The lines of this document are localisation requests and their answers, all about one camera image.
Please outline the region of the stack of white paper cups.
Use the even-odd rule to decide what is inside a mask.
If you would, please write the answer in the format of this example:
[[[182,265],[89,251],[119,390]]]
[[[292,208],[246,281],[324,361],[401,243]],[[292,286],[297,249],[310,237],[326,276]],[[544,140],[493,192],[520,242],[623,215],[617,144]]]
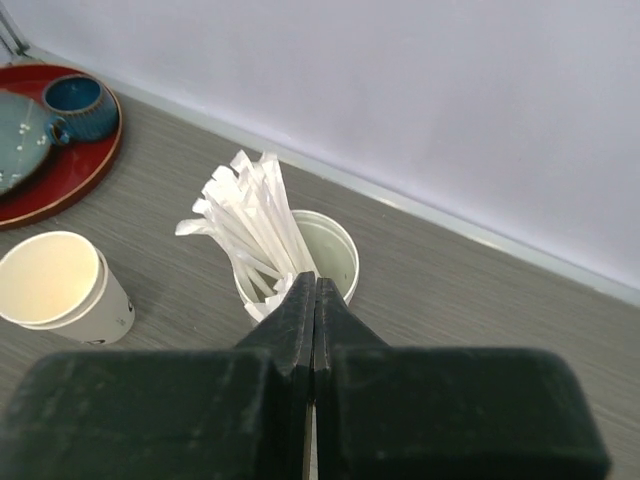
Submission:
[[[102,252],[69,231],[32,236],[1,259],[1,318],[90,345],[122,339],[135,307]]]

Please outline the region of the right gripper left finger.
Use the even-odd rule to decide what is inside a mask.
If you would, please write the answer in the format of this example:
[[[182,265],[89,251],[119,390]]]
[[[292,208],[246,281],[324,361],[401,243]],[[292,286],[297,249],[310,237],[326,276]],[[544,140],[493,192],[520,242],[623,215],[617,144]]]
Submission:
[[[1,420],[5,479],[305,479],[316,279],[227,350],[39,360]]]

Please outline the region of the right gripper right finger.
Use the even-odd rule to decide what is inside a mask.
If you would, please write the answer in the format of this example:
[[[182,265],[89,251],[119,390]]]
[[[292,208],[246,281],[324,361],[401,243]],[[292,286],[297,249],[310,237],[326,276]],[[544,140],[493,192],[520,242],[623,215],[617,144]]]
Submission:
[[[322,479],[605,479],[579,380],[537,348],[393,347],[316,287]]]

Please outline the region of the white straws bundle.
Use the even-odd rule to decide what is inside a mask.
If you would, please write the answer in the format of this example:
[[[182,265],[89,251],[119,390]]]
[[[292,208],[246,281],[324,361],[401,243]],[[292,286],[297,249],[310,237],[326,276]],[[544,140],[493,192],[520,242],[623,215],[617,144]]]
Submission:
[[[215,169],[192,205],[196,215],[175,235],[206,236],[227,255],[251,320],[264,320],[301,273],[319,270],[288,202],[280,162],[265,152],[252,161],[239,151]]]

